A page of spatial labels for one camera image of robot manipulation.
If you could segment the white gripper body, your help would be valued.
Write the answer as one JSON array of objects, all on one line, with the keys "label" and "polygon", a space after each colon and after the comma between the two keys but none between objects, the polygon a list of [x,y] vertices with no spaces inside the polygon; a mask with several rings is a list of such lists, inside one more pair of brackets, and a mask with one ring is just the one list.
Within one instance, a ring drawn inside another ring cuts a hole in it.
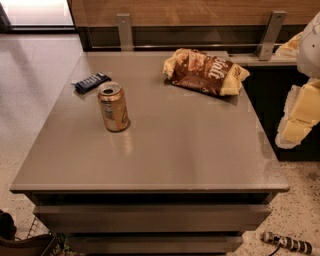
[{"label": "white gripper body", "polygon": [[305,27],[299,39],[297,69],[309,78],[320,78],[320,12]]}]

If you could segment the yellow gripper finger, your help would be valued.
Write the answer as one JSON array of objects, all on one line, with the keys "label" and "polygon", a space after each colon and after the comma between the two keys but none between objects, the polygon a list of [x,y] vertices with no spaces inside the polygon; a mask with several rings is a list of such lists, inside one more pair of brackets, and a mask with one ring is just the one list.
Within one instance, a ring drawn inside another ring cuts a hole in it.
[{"label": "yellow gripper finger", "polygon": [[295,58],[302,32],[293,36],[289,41],[281,45],[275,52],[276,56]]},{"label": "yellow gripper finger", "polygon": [[320,122],[320,80],[309,79],[302,87],[293,85],[287,95],[275,143],[292,149],[301,144]]}]

